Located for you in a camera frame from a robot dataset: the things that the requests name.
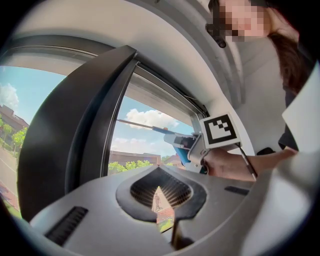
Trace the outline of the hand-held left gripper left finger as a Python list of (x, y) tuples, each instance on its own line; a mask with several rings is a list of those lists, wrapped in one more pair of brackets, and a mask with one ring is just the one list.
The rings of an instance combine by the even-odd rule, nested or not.
[(55, 255), (73, 256), (164, 256), (174, 252), (156, 223), (132, 218), (116, 200), (118, 186), (141, 178), (147, 167), (89, 181), (42, 209), (29, 222), (45, 235), (72, 207), (88, 210), (85, 217)]

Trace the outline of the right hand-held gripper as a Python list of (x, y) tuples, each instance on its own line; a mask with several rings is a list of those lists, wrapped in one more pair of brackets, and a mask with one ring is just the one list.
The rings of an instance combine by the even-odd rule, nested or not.
[(175, 148), (188, 150), (186, 170), (194, 173), (207, 173), (204, 157), (212, 149), (225, 151), (242, 145), (234, 120), (229, 112), (206, 117), (200, 120), (200, 132), (196, 135), (165, 134), (164, 141)]

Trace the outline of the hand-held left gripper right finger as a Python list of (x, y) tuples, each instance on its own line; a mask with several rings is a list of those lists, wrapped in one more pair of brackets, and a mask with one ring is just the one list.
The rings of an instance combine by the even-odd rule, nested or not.
[(239, 252), (253, 223), (248, 211), (236, 219), (252, 187), (250, 181), (207, 176), (159, 166), (160, 189), (174, 211), (170, 241), (164, 252)]

